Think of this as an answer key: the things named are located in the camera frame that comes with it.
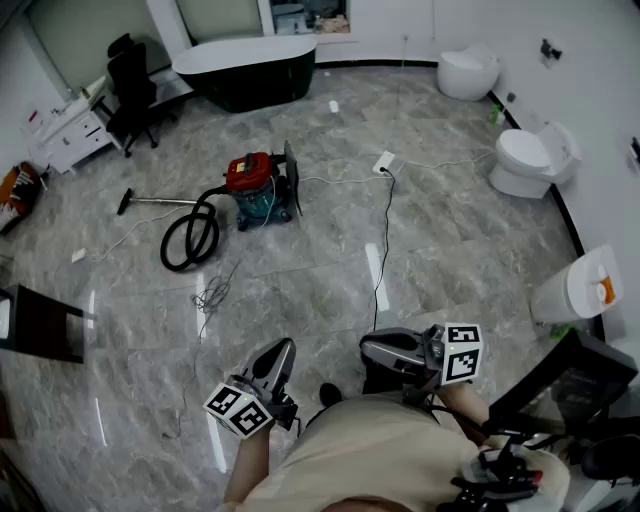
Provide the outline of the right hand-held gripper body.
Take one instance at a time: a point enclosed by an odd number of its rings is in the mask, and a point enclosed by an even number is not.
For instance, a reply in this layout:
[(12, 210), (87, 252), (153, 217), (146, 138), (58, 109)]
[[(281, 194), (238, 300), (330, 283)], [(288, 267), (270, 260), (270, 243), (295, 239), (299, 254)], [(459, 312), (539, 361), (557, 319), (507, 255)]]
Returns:
[(483, 337), (478, 324), (434, 324), (419, 338), (416, 355), (404, 369), (410, 374), (403, 401), (421, 404), (430, 394), (479, 375)]

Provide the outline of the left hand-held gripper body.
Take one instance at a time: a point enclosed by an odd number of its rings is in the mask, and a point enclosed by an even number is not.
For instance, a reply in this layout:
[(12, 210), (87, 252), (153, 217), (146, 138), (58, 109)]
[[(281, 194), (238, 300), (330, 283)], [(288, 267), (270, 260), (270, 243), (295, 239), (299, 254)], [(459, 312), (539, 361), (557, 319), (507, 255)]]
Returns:
[(297, 404), (283, 389), (272, 392), (240, 375), (218, 384), (203, 407), (241, 439), (249, 439), (271, 423), (289, 431), (298, 411)]

